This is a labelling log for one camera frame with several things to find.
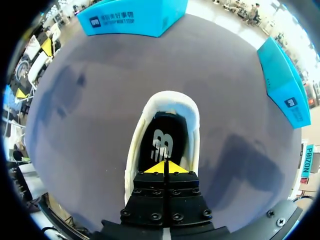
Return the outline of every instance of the blue cardboard box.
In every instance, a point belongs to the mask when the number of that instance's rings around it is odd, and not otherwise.
[[[103,0],[77,17],[88,35],[137,34],[160,37],[185,13],[188,0]]]
[[[257,54],[268,96],[281,109],[294,129],[310,125],[305,88],[290,58],[272,37],[258,49]]]

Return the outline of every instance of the metal bolt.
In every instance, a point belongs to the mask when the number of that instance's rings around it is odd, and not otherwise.
[[[276,225],[277,225],[279,228],[283,227],[285,224],[286,224],[286,219],[284,219],[283,217],[282,217],[282,218],[279,218],[279,219],[276,221]]]
[[[211,210],[210,209],[206,209],[202,212],[202,215],[206,218],[206,219],[211,219],[212,215],[211,215]]]
[[[200,193],[200,189],[198,187],[196,187],[196,188],[192,189],[192,193],[198,194],[198,193]]]
[[[159,194],[161,194],[161,191],[160,190],[153,190],[153,192],[152,192],[154,195],[159,195]]]
[[[133,189],[133,192],[134,192],[135,194],[140,194],[140,193],[142,192],[142,190],[139,189],[139,188],[135,188],[135,189]]]
[[[179,190],[173,190],[172,195],[179,195],[181,192]]]
[[[172,215],[172,220],[175,222],[180,222],[182,219],[184,219],[184,216],[180,213],[175,213]]]
[[[121,215],[121,217],[129,217],[131,215],[131,213],[127,209],[122,209],[120,211],[120,215]]]
[[[152,213],[150,216],[150,219],[152,221],[159,221],[162,218],[162,215],[160,213]]]
[[[274,216],[275,216],[275,211],[273,211],[273,210],[269,210],[269,211],[267,211],[266,212],[266,216],[268,217],[268,218],[273,218]]]

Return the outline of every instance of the gray platform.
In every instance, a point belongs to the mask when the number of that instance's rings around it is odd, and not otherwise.
[[[163,90],[198,105],[200,189],[215,227],[235,231],[289,196],[301,131],[267,97],[256,50],[186,15],[160,38],[79,32],[42,77],[26,147],[49,192],[85,227],[120,222],[131,138]]]

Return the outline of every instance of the window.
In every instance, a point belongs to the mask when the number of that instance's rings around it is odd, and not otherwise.
[[[45,15],[45,18],[48,19],[52,16],[54,16],[56,13],[58,12],[58,8],[57,6],[54,4],[50,10],[48,11],[48,13]]]

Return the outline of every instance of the shoe insole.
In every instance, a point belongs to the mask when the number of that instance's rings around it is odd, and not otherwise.
[[[157,112],[141,141],[138,171],[144,172],[164,159],[179,165],[187,140],[188,130],[184,117]]]

